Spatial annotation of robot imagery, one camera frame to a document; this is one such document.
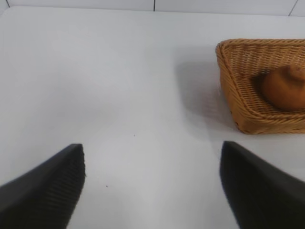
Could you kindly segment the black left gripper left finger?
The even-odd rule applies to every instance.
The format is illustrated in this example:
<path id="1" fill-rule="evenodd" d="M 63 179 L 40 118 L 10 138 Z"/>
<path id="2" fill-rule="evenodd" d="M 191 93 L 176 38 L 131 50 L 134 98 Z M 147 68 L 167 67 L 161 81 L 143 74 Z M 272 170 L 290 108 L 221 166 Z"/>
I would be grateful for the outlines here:
<path id="1" fill-rule="evenodd" d="M 65 229 L 85 183 L 82 144 L 71 144 L 0 187 L 2 229 Z"/>

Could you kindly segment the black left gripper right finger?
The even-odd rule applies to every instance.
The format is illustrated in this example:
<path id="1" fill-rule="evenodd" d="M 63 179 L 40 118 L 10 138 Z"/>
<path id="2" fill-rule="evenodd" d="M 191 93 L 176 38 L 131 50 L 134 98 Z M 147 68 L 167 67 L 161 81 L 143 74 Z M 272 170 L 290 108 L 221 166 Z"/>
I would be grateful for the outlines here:
<path id="1" fill-rule="evenodd" d="M 241 229 L 303 229 L 305 183 L 236 142 L 225 141 L 221 184 Z"/>

